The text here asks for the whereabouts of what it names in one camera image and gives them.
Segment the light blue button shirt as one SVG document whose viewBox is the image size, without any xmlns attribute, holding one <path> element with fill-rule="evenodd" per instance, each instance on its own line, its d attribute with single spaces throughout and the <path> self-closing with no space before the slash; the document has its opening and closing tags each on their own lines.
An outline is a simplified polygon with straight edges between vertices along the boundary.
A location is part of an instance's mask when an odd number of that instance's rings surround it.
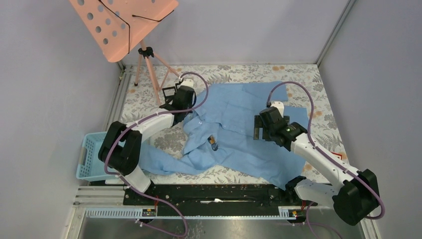
<svg viewBox="0 0 422 239">
<path fill-rule="evenodd" d="M 159 175 L 197 175 L 220 165 L 284 188 L 301 174 L 305 160 L 273 142 L 253 139 L 254 116 L 266 107 L 277 86 L 277 82 L 211 85 L 198 95 L 202 106 L 184 119 L 188 139 L 182 158 L 147 145 L 141 148 L 140 167 Z M 210 135 L 217 151 L 208 142 Z"/>
</svg>

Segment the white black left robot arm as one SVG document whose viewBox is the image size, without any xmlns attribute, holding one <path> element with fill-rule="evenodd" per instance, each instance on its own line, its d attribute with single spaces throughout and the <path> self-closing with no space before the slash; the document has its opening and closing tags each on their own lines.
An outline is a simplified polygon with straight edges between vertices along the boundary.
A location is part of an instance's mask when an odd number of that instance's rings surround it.
<svg viewBox="0 0 422 239">
<path fill-rule="evenodd" d="M 157 113 L 130 123 L 113 122 L 98 152 L 98 159 L 116 171 L 118 177 L 132 187 L 135 198 L 144 205 L 154 200 L 151 180 L 139 166 L 142 143 L 152 135 L 180 123 L 196 103 L 195 90 L 190 86 L 174 87 Z"/>
</svg>

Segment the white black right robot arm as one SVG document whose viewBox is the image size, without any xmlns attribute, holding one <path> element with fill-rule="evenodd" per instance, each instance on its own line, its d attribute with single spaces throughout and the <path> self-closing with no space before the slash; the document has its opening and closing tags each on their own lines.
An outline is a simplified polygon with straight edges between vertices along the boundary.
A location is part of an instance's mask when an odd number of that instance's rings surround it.
<svg viewBox="0 0 422 239">
<path fill-rule="evenodd" d="M 286 185 L 288 203 L 303 200 L 333 209 L 347 224 L 356 225 L 382 205 L 376 175 L 360 171 L 338 159 L 312 139 L 310 132 L 282 115 L 283 109 L 272 105 L 254 117 L 254 139 L 273 142 L 306 160 L 328 181 L 315 183 L 298 176 Z"/>
</svg>

